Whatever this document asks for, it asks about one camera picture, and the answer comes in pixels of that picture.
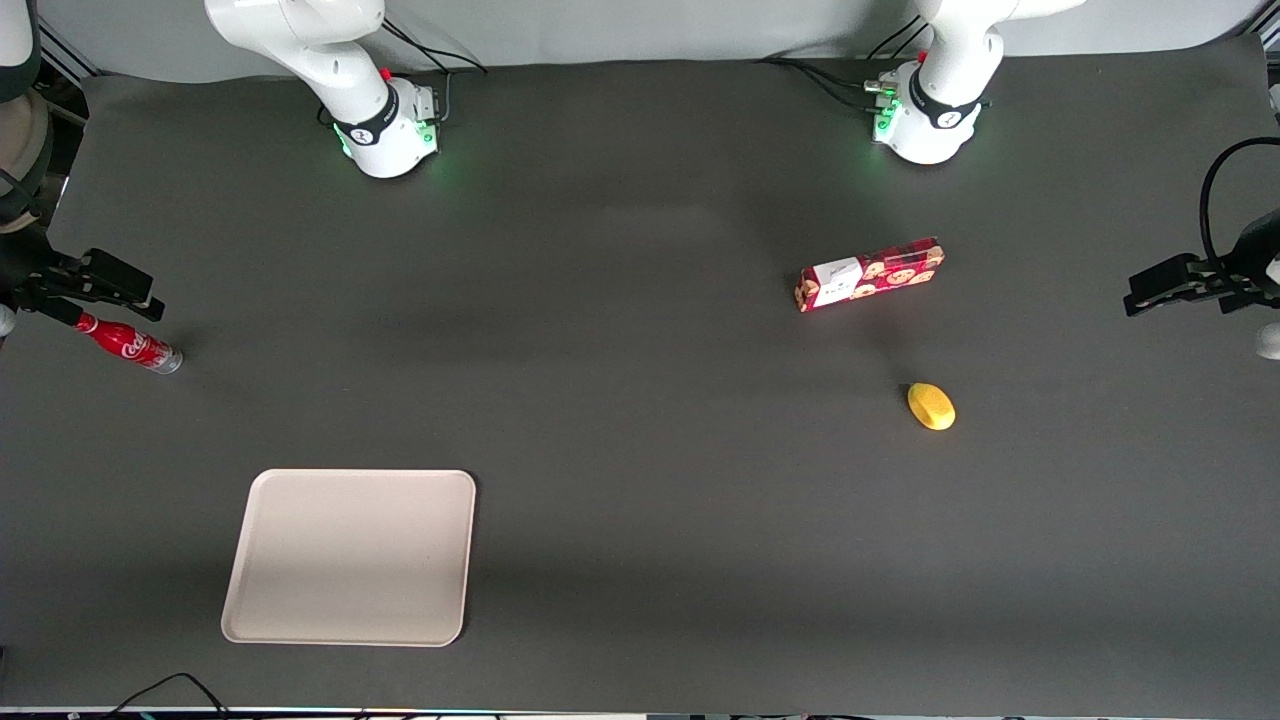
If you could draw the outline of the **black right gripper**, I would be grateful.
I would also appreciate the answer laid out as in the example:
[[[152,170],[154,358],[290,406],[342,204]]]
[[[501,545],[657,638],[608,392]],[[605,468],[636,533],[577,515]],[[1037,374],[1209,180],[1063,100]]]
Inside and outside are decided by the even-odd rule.
[[[154,278],[129,263],[91,249],[79,258],[61,255],[46,272],[46,288],[18,288],[51,264],[45,228],[1,233],[1,301],[40,313],[67,325],[86,314],[83,304],[124,307],[147,322],[160,322],[165,302],[152,296]]]

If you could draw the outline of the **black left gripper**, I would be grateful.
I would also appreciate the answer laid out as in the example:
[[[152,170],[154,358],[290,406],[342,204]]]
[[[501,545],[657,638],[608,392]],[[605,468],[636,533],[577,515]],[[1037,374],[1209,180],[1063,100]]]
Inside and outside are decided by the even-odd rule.
[[[1249,306],[1279,309],[1279,210],[1251,223],[1225,256],[1212,266],[1194,254],[1178,254],[1130,277],[1130,292],[1123,299],[1125,316],[1134,318],[1156,307],[1179,302],[1202,302],[1217,297],[1207,287],[1216,275],[1222,287],[1220,313]]]

